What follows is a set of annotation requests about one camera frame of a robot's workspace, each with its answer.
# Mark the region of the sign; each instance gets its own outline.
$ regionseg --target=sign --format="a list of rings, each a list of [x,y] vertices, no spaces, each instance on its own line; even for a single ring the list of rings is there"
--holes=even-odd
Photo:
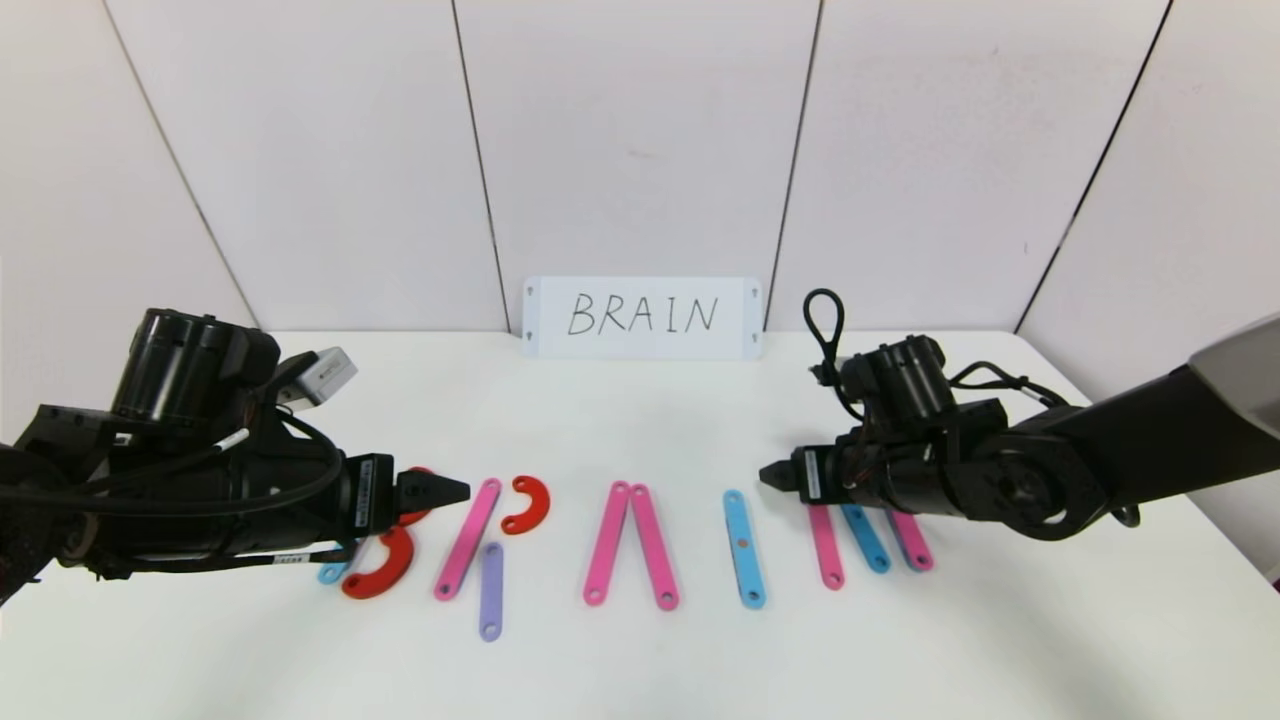
[[[530,278],[525,355],[754,360],[764,297],[751,278]]]

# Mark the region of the panel seam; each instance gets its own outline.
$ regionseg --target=panel seam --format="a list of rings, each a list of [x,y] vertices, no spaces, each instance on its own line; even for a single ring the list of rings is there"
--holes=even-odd
[[[818,55],[818,36],[822,32],[822,12],[827,0],[818,0],[818,15],[813,23],[813,42],[809,45],[809,67],[804,76],[804,92],[800,95],[800,117],[796,120],[796,140],[791,147],[791,169],[787,172],[787,190],[782,196],[782,219],[778,223],[778,243],[773,250],[773,272],[769,274],[769,295],[764,304],[764,323],[762,329],[769,329],[769,319],[773,311],[773,291],[778,287],[778,264],[782,260],[782,237],[787,232],[787,213],[791,209],[791,188],[796,179],[796,161],[800,158],[800,138],[804,135],[804,117],[809,108],[809,85],[813,82],[814,58]]]
[[[169,136],[164,132],[164,126],[160,124],[160,115],[156,114],[155,106],[151,104],[151,96],[147,95],[147,88],[142,85],[142,77],[138,74],[138,68],[133,64],[133,56],[129,55],[129,49],[124,45],[124,36],[120,35],[120,27],[115,23],[115,15],[111,14],[111,6],[108,0],[102,0],[102,10],[106,12],[106,19],[111,23],[111,32],[115,33],[115,41],[120,46],[120,53],[124,54],[124,61],[129,65],[129,73],[133,74],[133,82],[138,86],[138,92],[142,95],[142,101],[147,106],[147,113],[151,115],[151,122],[155,123],[156,132],[160,133],[160,141],[164,142],[165,151],[169,152],[169,159],[173,161],[174,169],[178,170],[178,178],[182,179],[182,187],[187,191],[187,197],[191,199],[191,205],[196,209],[196,214],[200,217],[200,224],[205,227],[205,233],[209,236],[209,242],[214,246],[214,252],[218,254],[218,259],[221,261],[223,268],[227,270],[227,277],[232,281],[232,287],[236,288],[236,293],[239,295],[241,302],[244,304],[244,310],[248,313],[248,318],[253,327],[261,328],[262,324],[259,323],[257,315],[253,313],[253,306],[248,302],[248,296],[244,295],[244,288],[241,287],[239,279],[232,270],[230,263],[227,261],[227,254],[223,252],[221,245],[218,243],[218,237],[214,234],[214,228],[209,225],[209,218],[205,217],[205,209],[200,206],[200,201],[196,200],[195,191],[191,190],[191,182],[187,181],[187,173],[182,169],[182,163],[178,161],[178,154],[173,151],[173,143],[169,142]]]
[[[493,205],[489,202],[489,179],[484,172],[484,155],[480,151],[480,127],[476,124],[476,106],[471,99],[471,76],[467,74],[467,56],[462,50],[462,22],[458,20],[458,3],[449,0],[453,9],[453,33],[458,38],[458,61],[462,64],[462,87],[467,94],[467,113],[471,115],[471,137],[476,146],[476,165],[480,168],[480,191],[484,193],[484,213],[489,222],[489,242],[493,245],[493,265],[498,270],[498,293],[502,297],[502,316],[511,332],[511,309],[507,306],[507,283],[502,278],[502,256],[498,252],[498,233],[493,227]]]
[[[1142,85],[1142,77],[1147,73],[1147,64],[1151,63],[1151,55],[1156,51],[1156,42],[1160,40],[1160,33],[1165,31],[1165,20],[1169,19],[1169,10],[1172,9],[1174,0],[1167,0],[1165,3],[1165,12],[1160,15],[1160,23],[1156,24],[1156,33],[1151,36],[1151,45],[1147,46],[1147,56],[1142,59],[1142,65],[1138,67],[1138,76],[1133,78],[1133,85],[1129,87],[1129,95],[1124,100],[1124,105],[1120,108],[1120,115],[1116,118],[1114,126],[1111,126],[1111,135],[1107,136],[1107,143],[1102,146],[1102,154],[1098,155],[1097,164],[1093,165],[1093,172],[1089,174],[1089,182],[1084,183],[1084,192],[1080,193],[1080,199],[1075,202],[1075,210],[1071,211],[1071,219],[1066,222],[1066,228],[1062,231],[1062,236],[1057,240],[1057,246],[1053,249],[1053,255],[1050,256],[1048,263],[1044,265],[1044,272],[1041,273],[1039,281],[1036,283],[1036,290],[1032,291],[1030,300],[1027,301],[1027,306],[1023,307],[1023,314],[1018,318],[1018,323],[1014,325],[1014,334],[1018,334],[1023,329],[1023,323],[1027,322],[1027,315],[1032,311],[1032,305],[1036,304],[1036,299],[1039,296],[1039,291],[1044,287],[1044,279],[1048,278],[1050,270],[1053,269],[1053,263],[1057,261],[1057,255],[1062,250],[1062,245],[1066,243],[1066,236],[1071,234],[1071,228],[1075,225],[1075,219],[1080,215],[1080,208],[1084,206],[1084,200],[1089,196],[1089,191],[1093,190],[1093,181],[1098,178],[1098,170],[1102,169],[1102,163],[1106,161],[1107,154],[1111,151],[1111,143],[1115,142],[1116,133],[1120,132],[1120,124],[1124,122],[1125,114],[1129,111],[1129,104],[1133,102],[1133,96],[1138,92],[1138,86]]]

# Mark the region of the red curved piece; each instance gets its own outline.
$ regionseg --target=red curved piece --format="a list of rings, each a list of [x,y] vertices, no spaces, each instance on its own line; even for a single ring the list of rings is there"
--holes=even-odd
[[[424,468],[421,465],[413,465],[412,468],[410,468],[410,470],[417,470],[419,473],[430,473],[431,471],[430,468]],[[430,512],[430,510],[420,510],[417,512],[406,512],[406,514],[403,514],[403,515],[399,516],[399,520],[396,520],[396,524],[399,525],[399,527],[402,527],[402,528],[407,528],[407,527],[412,525],[413,523],[417,523],[422,518],[426,518],[428,512]]]
[[[342,592],[353,600],[369,600],[392,589],[413,560],[413,537],[399,525],[392,525],[380,538],[389,553],[387,562],[372,573],[355,573],[342,582]]]
[[[547,491],[547,486],[541,480],[532,475],[518,475],[511,487],[532,498],[529,510],[502,519],[502,532],[508,536],[518,536],[536,528],[547,518],[552,510],[552,493]]]

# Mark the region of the cable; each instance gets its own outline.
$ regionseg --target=cable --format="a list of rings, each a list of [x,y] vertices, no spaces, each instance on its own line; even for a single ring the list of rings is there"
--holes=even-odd
[[[965,378],[968,378],[969,375],[972,375],[978,370],[989,370],[1000,379],[977,384],[963,382]],[[959,389],[1016,389],[1016,391],[1029,389],[1039,396],[1036,400],[1038,400],[1039,404],[1043,405],[1044,407],[1061,407],[1064,405],[1068,405],[1066,400],[1061,395],[1048,389],[1042,384],[1030,382],[1029,379],[1027,379],[1027,375],[1015,378],[1014,375],[1006,373],[995,363],[987,363],[986,360],[979,360],[973,365],[969,365],[964,370],[960,370],[959,373],[955,374],[955,377],[947,380],[947,384]]]
[[[0,502],[129,518],[216,518],[220,515],[239,515],[242,512],[261,512],[264,510],[275,510],[293,505],[316,495],[338,479],[342,474],[342,452],[338,451],[333,441],[325,437],[324,433],[307,423],[283,413],[280,414],[280,421],[316,441],[328,456],[328,465],[320,477],[293,489],[242,500],[156,501],[120,497],[82,497],[73,493],[29,492],[12,487],[0,487]]]
[[[76,486],[74,488],[72,488],[72,493],[100,495],[125,486],[133,486],[143,482],[154,482],[164,479],[165,477],[172,475],[178,470],[186,470],[187,468],[193,468],[204,462],[205,460],[209,460],[210,457],[221,455],[223,452],[227,452],[228,450],[243,442],[246,438],[248,438],[248,430],[242,428],[204,450],[192,452],[191,455],[184,455],[182,457],[175,457],[173,460],[164,460],[161,462],[147,465],[145,468],[136,468],[133,470],[127,470],[124,473],[118,473],[115,475],[108,475],[105,478],[90,480],[82,486]]]
[[[128,573],[212,573],[218,570],[234,570],[237,568],[255,568],[259,565],[275,565],[280,557],[296,553],[282,555],[232,555],[220,557],[201,557],[198,560],[140,560],[136,557],[119,559],[110,557],[109,565],[99,565],[100,570],[110,568],[113,571]],[[305,562],[347,562],[355,555],[355,550],[346,547],[334,550],[321,550],[308,552]]]
[[[836,306],[836,332],[832,333],[831,340],[822,337],[822,331],[818,329],[818,324],[813,320],[812,305],[815,297],[831,299],[831,302]],[[844,406],[845,411],[852,415],[855,419],[861,420],[863,414],[854,410],[854,404],[849,401],[845,396],[845,391],[840,387],[840,373],[836,370],[836,357],[840,351],[840,334],[845,332],[845,304],[840,301],[840,296],[835,292],[819,287],[818,290],[810,292],[804,297],[804,324],[809,325],[809,332],[813,333],[813,338],[818,341],[818,347],[822,348],[822,375],[819,380],[824,384],[831,383],[836,389],[836,397],[840,398],[840,405]]]

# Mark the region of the tabletop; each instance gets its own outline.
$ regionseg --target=tabletop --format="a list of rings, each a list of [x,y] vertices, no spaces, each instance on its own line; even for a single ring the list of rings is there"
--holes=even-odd
[[[850,355],[904,333],[846,333]],[[937,332],[955,372],[991,360],[1084,402],[1029,345]],[[55,566],[4,609],[0,712],[14,717],[1274,717],[1280,598],[1184,497],[1068,541],[919,518],[936,568],[872,573],[838,512],[846,583],[819,578],[805,509],[756,479],[849,418],[806,368],[803,333],[751,363],[536,360],[497,333],[276,333],[285,354],[343,346],[360,374],[303,416],[348,454],[390,452],[476,487],[518,474],[552,509],[503,543],[502,637],[477,630],[479,569],[431,585],[466,505],[411,528],[417,555],[381,597],[349,600],[315,565],[97,583]],[[997,396],[1011,420],[1038,405]],[[609,483],[652,488],[680,587],[657,607],[631,520],[609,596],[582,583]],[[746,497],[768,592],[741,603],[722,495]],[[358,560],[378,566],[380,547]]]

